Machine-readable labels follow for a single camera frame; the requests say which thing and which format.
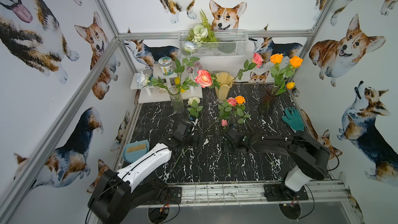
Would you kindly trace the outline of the pink tulip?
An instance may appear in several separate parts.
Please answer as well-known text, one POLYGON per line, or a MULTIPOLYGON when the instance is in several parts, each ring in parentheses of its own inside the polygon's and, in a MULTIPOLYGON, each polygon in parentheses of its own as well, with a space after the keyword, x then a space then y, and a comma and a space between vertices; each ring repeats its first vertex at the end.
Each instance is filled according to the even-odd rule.
POLYGON ((228 177, 231 177, 231 163, 230 163, 230 146, 229 146, 229 142, 228 142, 228 140, 227 140, 227 138, 225 137, 225 133, 226 133, 226 130, 227 130, 227 127, 228 127, 228 122, 227 122, 227 120, 226 119, 222 119, 221 120, 221 126, 222 126, 222 128, 223 128, 223 130, 222 130, 222 138, 223 138, 223 150, 224 150, 224 152, 226 152, 226 162, 227 162, 227 167, 228 167, 228 169, 227 169, 227 172, 228 172, 228 174, 227 174, 227 176, 228 177))

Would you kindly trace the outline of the orange tulip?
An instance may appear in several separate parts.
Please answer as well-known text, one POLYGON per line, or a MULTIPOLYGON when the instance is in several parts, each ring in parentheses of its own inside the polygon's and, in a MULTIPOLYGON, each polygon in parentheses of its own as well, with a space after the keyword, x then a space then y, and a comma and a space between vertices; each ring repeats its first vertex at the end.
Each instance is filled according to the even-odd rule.
POLYGON ((276 91, 275 95, 281 95, 282 93, 286 92, 287 90, 291 90, 295 87, 295 83, 294 82, 290 82, 290 83, 283 83, 278 90, 276 91))

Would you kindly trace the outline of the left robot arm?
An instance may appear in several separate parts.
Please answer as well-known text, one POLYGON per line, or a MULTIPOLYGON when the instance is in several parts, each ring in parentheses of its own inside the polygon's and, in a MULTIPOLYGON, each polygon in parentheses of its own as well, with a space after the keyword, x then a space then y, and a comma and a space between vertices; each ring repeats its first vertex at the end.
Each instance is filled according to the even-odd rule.
POLYGON ((130 210, 150 203, 168 205, 180 188, 170 188, 162 180, 147 177, 170 161, 173 154, 204 143, 205 136, 194 123, 180 121, 175 131, 162 137, 153 149, 129 166, 114 172, 107 170, 99 178, 88 202, 89 212, 103 224, 120 224, 130 210))

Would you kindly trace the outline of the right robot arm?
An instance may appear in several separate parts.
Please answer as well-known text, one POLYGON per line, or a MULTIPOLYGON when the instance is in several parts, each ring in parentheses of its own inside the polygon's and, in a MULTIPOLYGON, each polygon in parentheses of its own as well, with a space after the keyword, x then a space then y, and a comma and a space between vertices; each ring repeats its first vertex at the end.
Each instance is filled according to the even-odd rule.
POLYGON ((327 175, 330 150, 304 131, 281 137, 239 134, 227 128, 222 136, 229 152, 278 153, 292 158, 295 166, 283 181, 264 186, 264 196, 269 202, 307 200, 305 185, 313 179, 323 180, 327 175))

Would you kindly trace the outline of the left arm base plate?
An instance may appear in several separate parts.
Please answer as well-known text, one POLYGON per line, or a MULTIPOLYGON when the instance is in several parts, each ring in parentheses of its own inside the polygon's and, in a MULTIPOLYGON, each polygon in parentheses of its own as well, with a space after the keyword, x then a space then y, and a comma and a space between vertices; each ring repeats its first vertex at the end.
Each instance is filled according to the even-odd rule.
POLYGON ((181 203, 182 188, 166 187, 160 190, 158 202, 165 205, 170 203, 181 203))

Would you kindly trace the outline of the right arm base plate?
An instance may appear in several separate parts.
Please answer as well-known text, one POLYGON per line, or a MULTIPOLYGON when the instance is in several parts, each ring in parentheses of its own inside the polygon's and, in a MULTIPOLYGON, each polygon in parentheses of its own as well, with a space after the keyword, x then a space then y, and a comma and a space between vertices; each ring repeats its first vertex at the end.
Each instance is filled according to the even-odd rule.
POLYGON ((306 193, 304 187, 302 187, 299 191, 294 191, 284 184, 265 184, 264 188, 264 196, 269 202, 277 202, 277 201, 293 201, 293 200, 308 200, 309 196, 306 193))

